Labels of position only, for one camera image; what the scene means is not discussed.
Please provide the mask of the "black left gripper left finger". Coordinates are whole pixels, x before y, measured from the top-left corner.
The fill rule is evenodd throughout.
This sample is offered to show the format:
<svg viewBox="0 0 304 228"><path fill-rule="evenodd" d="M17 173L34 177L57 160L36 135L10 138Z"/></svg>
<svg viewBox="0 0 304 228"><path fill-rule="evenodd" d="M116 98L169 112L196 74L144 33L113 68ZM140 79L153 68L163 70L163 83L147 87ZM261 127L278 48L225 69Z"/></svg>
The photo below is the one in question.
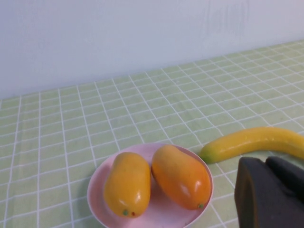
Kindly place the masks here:
<svg viewBox="0 0 304 228"><path fill-rule="evenodd" d="M239 159L234 199L241 228L304 226L304 203L260 159Z"/></svg>

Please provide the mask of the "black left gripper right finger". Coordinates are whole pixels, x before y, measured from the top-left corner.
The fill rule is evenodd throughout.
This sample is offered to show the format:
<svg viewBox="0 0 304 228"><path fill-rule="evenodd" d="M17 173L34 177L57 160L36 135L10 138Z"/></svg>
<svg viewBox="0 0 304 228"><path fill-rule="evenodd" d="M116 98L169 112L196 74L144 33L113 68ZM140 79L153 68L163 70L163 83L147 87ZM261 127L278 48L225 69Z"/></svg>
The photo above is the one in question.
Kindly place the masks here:
<svg viewBox="0 0 304 228"><path fill-rule="evenodd" d="M266 165L302 203L304 202L304 170L279 157L270 156Z"/></svg>

